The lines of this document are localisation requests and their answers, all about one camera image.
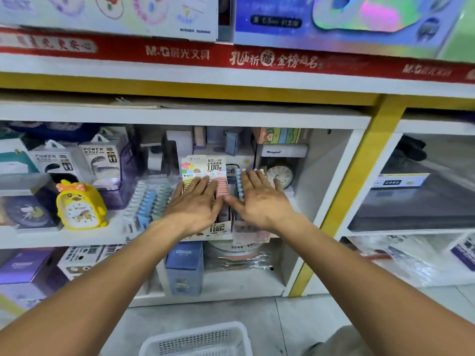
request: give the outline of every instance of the red shelf banner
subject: red shelf banner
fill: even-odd
[[[475,84],[475,65],[351,53],[0,28],[0,53]]]

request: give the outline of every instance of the plastic basket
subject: plastic basket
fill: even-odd
[[[253,356],[246,327],[237,321],[152,336],[139,356]]]

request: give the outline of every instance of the floor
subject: floor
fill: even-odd
[[[424,293],[475,323],[475,285],[424,289]],[[254,356],[300,356],[350,321],[331,296],[265,298],[128,309],[101,352],[136,356],[148,337],[221,322],[242,322]]]

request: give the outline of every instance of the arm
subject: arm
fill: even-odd
[[[179,184],[164,217],[0,331],[2,355],[97,355],[151,271],[181,239],[214,223],[217,183]]]
[[[376,355],[471,355],[475,325],[328,237],[292,209],[276,180],[242,174],[246,221],[278,234],[312,268]]]

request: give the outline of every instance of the yellow duck alarm clock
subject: yellow duck alarm clock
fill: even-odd
[[[92,185],[61,180],[56,184],[58,215],[64,226],[72,230],[89,230],[107,226],[107,209],[99,191]]]

